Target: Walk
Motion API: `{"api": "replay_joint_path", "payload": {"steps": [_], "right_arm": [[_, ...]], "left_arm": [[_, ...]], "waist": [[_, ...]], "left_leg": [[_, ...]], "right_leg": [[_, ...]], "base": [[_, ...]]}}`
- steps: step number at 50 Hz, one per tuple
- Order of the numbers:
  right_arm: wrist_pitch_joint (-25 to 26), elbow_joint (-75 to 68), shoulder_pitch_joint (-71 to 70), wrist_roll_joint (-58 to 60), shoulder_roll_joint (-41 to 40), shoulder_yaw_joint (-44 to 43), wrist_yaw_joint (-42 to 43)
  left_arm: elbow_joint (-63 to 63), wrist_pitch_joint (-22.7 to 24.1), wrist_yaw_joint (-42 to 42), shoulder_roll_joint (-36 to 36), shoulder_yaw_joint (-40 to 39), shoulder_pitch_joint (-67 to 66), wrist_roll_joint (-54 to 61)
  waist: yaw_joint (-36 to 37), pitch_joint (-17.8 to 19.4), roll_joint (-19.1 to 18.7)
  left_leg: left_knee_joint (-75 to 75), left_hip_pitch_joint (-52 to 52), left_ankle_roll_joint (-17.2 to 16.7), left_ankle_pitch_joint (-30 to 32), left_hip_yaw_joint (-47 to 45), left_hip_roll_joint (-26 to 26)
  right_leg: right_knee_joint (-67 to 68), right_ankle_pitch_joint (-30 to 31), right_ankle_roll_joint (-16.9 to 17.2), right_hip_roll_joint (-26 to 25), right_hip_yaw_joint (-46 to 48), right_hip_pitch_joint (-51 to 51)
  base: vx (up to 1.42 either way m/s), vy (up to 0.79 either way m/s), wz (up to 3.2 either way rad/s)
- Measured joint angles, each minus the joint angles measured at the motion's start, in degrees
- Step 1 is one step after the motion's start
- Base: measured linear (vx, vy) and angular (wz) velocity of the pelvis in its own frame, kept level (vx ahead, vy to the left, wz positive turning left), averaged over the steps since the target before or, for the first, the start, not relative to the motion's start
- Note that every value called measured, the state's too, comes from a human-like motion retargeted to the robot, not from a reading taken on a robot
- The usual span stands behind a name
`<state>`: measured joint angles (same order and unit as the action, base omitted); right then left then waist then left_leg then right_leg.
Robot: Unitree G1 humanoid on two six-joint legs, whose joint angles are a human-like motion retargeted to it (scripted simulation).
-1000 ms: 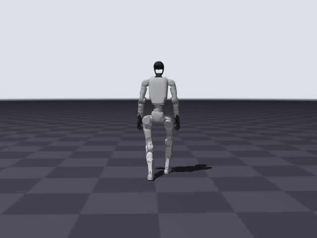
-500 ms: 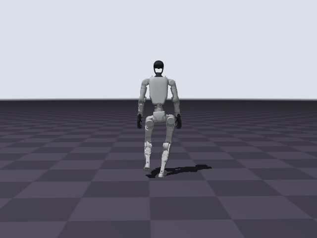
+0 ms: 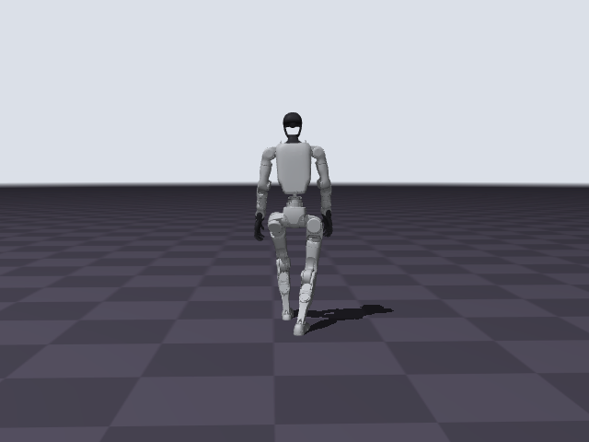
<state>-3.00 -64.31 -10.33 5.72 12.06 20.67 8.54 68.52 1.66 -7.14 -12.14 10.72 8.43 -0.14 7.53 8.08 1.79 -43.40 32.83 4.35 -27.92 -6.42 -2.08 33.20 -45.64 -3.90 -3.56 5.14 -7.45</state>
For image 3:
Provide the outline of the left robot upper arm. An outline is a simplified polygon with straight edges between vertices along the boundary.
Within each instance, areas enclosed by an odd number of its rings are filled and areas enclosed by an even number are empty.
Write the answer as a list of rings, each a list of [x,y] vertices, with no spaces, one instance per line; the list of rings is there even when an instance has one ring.
[[[269,181],[272,167],[271,160],[276,158],[276,147],[269,147],[263,151],[260,164],[259,190],[269,191],[271,188],[271,181]]]

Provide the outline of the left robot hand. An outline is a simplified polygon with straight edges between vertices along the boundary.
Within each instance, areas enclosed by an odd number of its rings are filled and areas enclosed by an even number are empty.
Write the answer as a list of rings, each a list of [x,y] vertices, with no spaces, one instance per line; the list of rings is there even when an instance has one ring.
[[[260,233],[260,228],[264,229],[264,227],[262,226],[262,223],[261,223],[264,220],[264,218],[262,218],[262,213],[257,213],[257,217],[255,216],[255,219],[256,219],[256,223],[255,223],[254,236],[255,236],[256,240],[261,241],[261,240],[263,240],[263,238],[261,238],[261,237],[264,237]]]

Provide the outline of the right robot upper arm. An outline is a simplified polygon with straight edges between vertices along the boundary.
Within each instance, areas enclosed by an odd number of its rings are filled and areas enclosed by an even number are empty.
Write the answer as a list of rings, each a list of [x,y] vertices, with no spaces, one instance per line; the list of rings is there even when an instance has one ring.
[[[311,145],[311,154],[313,158],[317,159],[316,167],[318,170],[319,179],[317,185],[320,190],[330,187],[329,168],[325,157],[325,152],[322,147]]]

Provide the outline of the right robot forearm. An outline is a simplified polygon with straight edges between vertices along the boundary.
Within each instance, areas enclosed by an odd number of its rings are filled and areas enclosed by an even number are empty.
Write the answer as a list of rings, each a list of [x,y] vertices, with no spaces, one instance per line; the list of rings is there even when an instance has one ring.
[[[320,213],[323,214],[324,216],[326,216],[326,212],[328,210],[330,210],[331,212],[331,184],[330,187],[327,189],[323,189],[320,190],[320,195],[321,195],[321,209],[320,209]]]

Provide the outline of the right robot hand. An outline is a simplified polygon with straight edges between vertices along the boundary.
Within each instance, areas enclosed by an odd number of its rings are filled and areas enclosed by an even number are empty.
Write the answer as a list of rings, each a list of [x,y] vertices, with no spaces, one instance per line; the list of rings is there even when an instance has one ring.
[[[323,236],[325,237],[329,237],[332,234],[332,221],[331,221],[331,212],[330,210],[328,210],[326,212],[326,216],[323,216],[323,220],[322,223],[324,222],[324,228],[323,228],[323,232],[325,231],[325,233],[323,234]],[[328,233],[327,233],[328,232]]]

